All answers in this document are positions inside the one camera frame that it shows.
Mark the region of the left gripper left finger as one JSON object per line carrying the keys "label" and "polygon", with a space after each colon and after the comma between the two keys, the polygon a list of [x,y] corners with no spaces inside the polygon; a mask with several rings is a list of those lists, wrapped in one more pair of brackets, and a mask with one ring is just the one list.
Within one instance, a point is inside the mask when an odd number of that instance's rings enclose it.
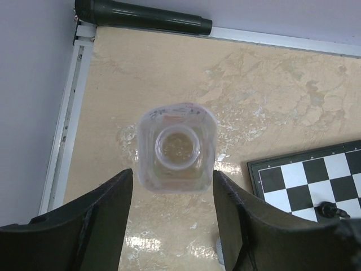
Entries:
{"label": "left gripper left finger", "polygon": [[117,270],[132,193],[126,169],[26,225],[1,227],[1,270]]}

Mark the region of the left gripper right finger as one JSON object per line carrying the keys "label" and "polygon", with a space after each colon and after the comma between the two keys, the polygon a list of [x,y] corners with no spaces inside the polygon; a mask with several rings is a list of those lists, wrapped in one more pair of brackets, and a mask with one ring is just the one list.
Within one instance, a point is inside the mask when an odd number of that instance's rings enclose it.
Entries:
{"label": "left gripper right finger", "polygon": [[299,218],[248,193],[221,171],[213,197],[226,270],[360,270],[360,219]]}

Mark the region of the orange label tea bottle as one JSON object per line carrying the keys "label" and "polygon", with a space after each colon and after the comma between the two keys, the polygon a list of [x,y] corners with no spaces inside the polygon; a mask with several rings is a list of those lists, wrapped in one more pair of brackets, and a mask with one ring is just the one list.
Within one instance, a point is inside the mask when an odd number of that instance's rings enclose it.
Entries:
{"label": "orange label tea bottle", "polygon": [[202,193],[212,184],[217,120],[205,107],[178,103],[147,112],[137,127],[138,178],[160,194]]}

